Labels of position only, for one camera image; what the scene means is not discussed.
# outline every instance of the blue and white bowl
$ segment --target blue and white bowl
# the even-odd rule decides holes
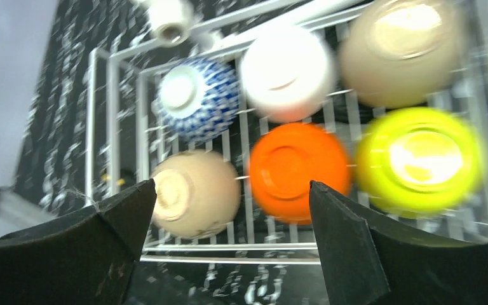
[[[187,142],[204,143],[229,128],[238,111],[234,69],[207,58],[190,58],[162,79],[154,113]]]

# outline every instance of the black countertop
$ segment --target black countertop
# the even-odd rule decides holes
[[[197,12],[209,19],[260,1],[192,2]],[[268,18],[240,22],[223,31],[225,34],[242,31]],[[115,51],[148,39],[144,11],[128,0],[60,2],[18,167],[15,184],[18,194],[58,215],[83,206],[84,199],[76,193],[85,190],[88,54],[97,46]],[[176,57],[186,57],[189,49],[187,44],[174,49],[158,49],[133,58],[132,63],[150,67]],[[98,78],[105,79],[104,72],[100,73]],[[101,85],[97,106],[105,104],[104,91]],[[120,113],[121,145],[133,147],[121,151],[121,166],[131,170],[135,169],[134,101],[133,98],[123,98]],[[103,118],[105,105],[97,109],[97,119]],[[103,119],[97,120],[95,133],[96,174],[105,167]],[[94,199],[99,200],[105,186],[101,179],[94,184]],[[286,257],[288,253],[256,255]],[[328,299],[320,266],[142,262],[135,271],[126,303],[324,305],[328,304]]]

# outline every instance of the metal wire rack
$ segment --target metal wire rack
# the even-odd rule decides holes
[[[254,17],[298,1],[270,0],[261,4],[245,8],[219,18],[197,25],[193,31],[203,32],[218,29],[247,18]],[[328,36],[333,43],[349,35],[349,22],[356,18],[367,4],[350,8],[326,17],[317,18],[301,26],[319,35]],[[473,12],[470,4],[467,13]],[[227,57],[235,58],[235,67],[239,68],[240,57],[249,47],[251,41],[240,43],[223,50],[202,54],[223,60]],[[463,54],[463,68],[453,71],[457,77],[454,86],[448,90],[433,93],[429,96],[428,106],[445,109],[462,116],[479,129],[488,144],[488,105],[481,78],[479,77],[479,63],[473,52],[477,50],[477,42],[472,41],[471,52]],[[177,135],[172,135],[156,120],[150,110],[150,101],[154,98],[156,84],[164,73],[179,63],[178,60],[156,67],[140,69],[126,61],[147,51],[155,50],[159,43],[154,39],[133,48],[115,53],[95,49],[90,54],[90,77],[88,89],[87,109],[87,138],[86,138],[86,185],[85,193],[91,198],[94,192],[95,180],[95,120],[97,108],[98,81],[97,70],[103,68],[99,60],[106,62],[107,74],[105,94],[107,117],[107,195],[119,192],[120,178],[120,147],[119,111],[123,89],[121,71],[126,71],[135,78],[135,106],[136,106],[136,162],[137,180],[148,179],[154,167],[169,155],[186,149],[199,148],[194,143],[185,144],[179,141]],[[318,114],[306,118],[305,122],[321,124],[331,133],[335,133],[353,152],[355,144],[361,139],[365,124],[370,118],[379,117],[385,113],[384,109],[367,109],[360,105],[352,90],[341,88],[329,95],[328,101]],[[245,97],[241,95],[240,111],[237,120],[231,128],[219,138],[203,144],[200,148],[215,149],[223,157],[232,162],[241,173],[243,184],[242,204],[234,222],[227,224],[227,230],[206,240],[181,240],[173,238],[163,230],[152,227],[149,231],[143,261],[153,262],[205,262],[205,263],[238,263],[238,264],[320,264],[317,246],[311,226],[284,225],[277,223],[272,217],[264,215],[254,203],[250,192],[248,177],[243,172],[247,159],[255,141],[275,127],[265,118],[258,118],[253,109],[248,108]],[[351,197],[369,206],[368,196],[354,187]],[[488,241],[488,179],[483,190],[478,194],[467,197],[466,203],[457,210],[446,211],[434,219],[400,220],[419,229],[449,236],[459,240]],[[256,258],[250,258],[251,253],[257,252]]]

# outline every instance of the yellow bowl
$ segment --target yellow bowl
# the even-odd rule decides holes
[[[472,128],[427,107],[391,111],[356,148],[356,179],[373,205],[404,218],[439,214],[475,191],[485,154]]]

